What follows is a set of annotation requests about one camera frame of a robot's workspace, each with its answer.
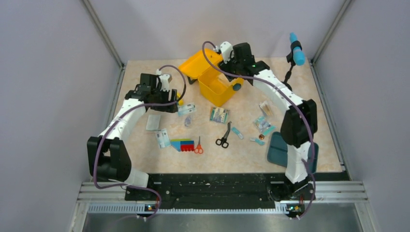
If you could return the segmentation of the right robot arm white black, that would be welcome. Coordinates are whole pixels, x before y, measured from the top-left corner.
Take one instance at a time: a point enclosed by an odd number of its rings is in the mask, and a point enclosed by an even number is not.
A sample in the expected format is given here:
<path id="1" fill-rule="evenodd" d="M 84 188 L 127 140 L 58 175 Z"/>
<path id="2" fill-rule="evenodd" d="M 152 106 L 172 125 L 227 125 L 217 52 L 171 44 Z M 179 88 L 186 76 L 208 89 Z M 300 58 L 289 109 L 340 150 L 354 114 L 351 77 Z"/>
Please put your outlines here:
<path id="1" fill-rule="evenodd" d="M 283 192 L 287 198 L 297 199 L 309 182 L 309 155 L 316 154 L 313 142 L 318 129 L 316 102 L 297 96 L 264 61 L 256 61 L 248 43 L 231 45 L 223 42 L 214 50 L 222 56 L 218 64 L 222 73 L 231 79 L 241 77 L 248 80 L 283 113 L 280 134 L 287 145 L 285 176 L 288 179 Z"/>

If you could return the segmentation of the clear bag teal items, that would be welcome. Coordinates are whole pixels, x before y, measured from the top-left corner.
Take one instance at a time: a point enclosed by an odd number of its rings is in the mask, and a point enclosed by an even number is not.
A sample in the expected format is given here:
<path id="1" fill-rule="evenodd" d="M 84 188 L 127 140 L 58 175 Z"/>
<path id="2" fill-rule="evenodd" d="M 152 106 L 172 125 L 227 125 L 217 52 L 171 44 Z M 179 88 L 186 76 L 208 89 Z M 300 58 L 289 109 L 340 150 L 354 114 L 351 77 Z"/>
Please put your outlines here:
<path id="1" fill-rule="evenodd" d="M 260 134 L 266 136 L 269 133 L 275 130 L 275 126 L 273 126 L 264 116 L 260 116 L 253 121 L 254 126 L 260 132 Z"/>

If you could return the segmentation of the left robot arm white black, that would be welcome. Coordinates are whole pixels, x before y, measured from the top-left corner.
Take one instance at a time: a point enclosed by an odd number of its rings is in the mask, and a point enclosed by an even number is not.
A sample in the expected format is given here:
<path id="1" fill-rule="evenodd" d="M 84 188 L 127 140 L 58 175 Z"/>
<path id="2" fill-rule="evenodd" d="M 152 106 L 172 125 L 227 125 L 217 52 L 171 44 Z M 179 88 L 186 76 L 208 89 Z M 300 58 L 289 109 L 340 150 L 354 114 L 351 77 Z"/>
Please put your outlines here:
<path id="1" fill-rule="evenodd" d="M 136 186 L 137 194 L 144 200 L 151 199 L 155 187 L 148 182 L 149 175 L 132 167 L 125 143 L 138 120 L 148 109 L 159 112 L 177 111 L 177 90 L 170 89 L 170 74 L 140 75 L 140 83 L 124 98 L 117 115 L 98 136 L 87 141 L 89 171 L 95 182 L 115 180 Z"/>

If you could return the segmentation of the green white bandage packet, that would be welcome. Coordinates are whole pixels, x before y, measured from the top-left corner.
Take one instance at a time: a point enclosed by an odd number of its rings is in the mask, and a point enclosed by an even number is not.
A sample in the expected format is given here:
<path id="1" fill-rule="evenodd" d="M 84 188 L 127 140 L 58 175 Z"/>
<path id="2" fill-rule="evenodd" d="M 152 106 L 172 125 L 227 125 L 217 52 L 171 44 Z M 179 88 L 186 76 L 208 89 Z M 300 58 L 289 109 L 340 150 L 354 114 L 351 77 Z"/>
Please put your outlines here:
<path id="1" fill-rule="evenodd" d="M 229 121 L 230 110 L 221 107 L 212 107 L 210 110 L 209 120 L 226 124 Z"/>

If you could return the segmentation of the small clear vial bag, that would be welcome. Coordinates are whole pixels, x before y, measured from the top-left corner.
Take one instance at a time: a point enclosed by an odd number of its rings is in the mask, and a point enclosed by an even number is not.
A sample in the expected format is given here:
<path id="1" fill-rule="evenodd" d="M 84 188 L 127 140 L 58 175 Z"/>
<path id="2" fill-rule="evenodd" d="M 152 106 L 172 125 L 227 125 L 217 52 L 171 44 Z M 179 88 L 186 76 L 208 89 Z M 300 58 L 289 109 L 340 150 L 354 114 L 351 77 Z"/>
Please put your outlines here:
<path id="1" fill-rule="evenodd" d="M 192 118 L 191 115 L 187 116 L 184 120 L 184 125 L 185 127 L 189 127 L 192 124 Z"/>

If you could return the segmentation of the clear bag of masks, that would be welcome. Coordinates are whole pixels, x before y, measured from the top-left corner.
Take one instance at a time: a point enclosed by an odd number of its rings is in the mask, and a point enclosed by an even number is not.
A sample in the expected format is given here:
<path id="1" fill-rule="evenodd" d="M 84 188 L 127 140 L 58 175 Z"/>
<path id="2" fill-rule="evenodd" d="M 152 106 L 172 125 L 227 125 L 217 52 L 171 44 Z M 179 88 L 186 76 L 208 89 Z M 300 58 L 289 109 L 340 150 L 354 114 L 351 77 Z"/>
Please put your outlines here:
<path id="1" fill-rule="evenodd" d="M 149 115 L 146 123 L 147 131 L 157 131 L 159 129 L 161 115 Z"/>

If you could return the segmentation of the yellow plastic medicine box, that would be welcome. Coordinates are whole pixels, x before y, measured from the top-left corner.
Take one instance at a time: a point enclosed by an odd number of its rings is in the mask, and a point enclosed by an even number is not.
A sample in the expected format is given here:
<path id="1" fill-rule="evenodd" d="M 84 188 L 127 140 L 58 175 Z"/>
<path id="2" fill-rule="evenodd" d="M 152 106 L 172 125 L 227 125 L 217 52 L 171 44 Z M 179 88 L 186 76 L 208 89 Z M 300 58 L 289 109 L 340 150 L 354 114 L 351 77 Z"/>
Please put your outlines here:
<path id="1" fill-rule="evenodd" d="M 222 55 L 206 48 L 205 53 L 198 51 L 178 68 L 191 81 L 199 81 L 200 93 L 215 106 L 221 107 L 242 87 L 244 79 L 221 80 L 221 72 L 211 67 L 204 55 L 215 66 L 222 61 Z"/>

